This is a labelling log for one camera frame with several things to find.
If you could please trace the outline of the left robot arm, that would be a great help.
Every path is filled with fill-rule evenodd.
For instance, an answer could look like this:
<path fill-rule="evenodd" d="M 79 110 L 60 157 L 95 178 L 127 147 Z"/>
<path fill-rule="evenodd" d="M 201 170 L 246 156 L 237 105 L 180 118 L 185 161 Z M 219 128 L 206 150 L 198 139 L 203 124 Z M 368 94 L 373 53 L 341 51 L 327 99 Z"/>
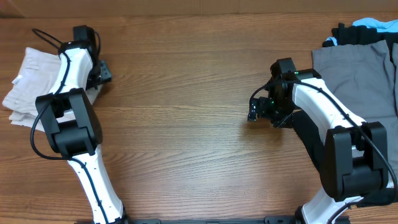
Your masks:
<path fill-rule="evenodd" d="M 112 79 L 106 63 L 99 58 L 100 35 L 88 26 L 74 27 L 69 42 L 39 29 L 33 29 L 33 33 L 57 49 L 61 67 L 49 92 L 36 98 L 38 115 L 33 123 L 42 124 L 57 155 L 46 156 L 37 149 L 34 128 L 30 132 L 32 149 L 44 159 L 68 162 L 90 203 L 93 223 L 129 223 L 103 162 L 103 132 L 86 93 Z"/>

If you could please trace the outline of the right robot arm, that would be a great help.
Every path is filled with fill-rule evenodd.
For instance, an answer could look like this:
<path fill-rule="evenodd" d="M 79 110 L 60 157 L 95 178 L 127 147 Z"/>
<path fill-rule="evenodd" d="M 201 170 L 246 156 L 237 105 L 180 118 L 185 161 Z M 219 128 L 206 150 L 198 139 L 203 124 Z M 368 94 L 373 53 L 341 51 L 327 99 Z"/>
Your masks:
<path fill-rule="evenodd" d="M 383 206 L 397 195 L 397 178 L 388 162 L 387 132 L 351 112 L 314 69 L 297 70 L 291 58 L 271 65 L 271 78 L 249 100 L 248 120 L 268 119 L 291 128 L 316 167 L 321 189 L 293 215 L 265 217 L 266 223 L 348 223 L 353 207 Z"/>

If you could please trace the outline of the beige shorts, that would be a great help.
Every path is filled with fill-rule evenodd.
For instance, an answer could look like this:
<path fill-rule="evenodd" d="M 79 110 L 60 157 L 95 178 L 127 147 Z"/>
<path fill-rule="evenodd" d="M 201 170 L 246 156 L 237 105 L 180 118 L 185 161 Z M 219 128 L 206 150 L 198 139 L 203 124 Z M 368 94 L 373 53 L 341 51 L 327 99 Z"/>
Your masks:
<path fill-rule="evenodd" d="M 38 115 L 35 100 L 54 87 L 62 58 L 30 47 L 25 49 L 18 76 L 12 81 L 12 90 L 2 102 L 12 110 L 9 117 L 12 124 L 32 127 Z"/>

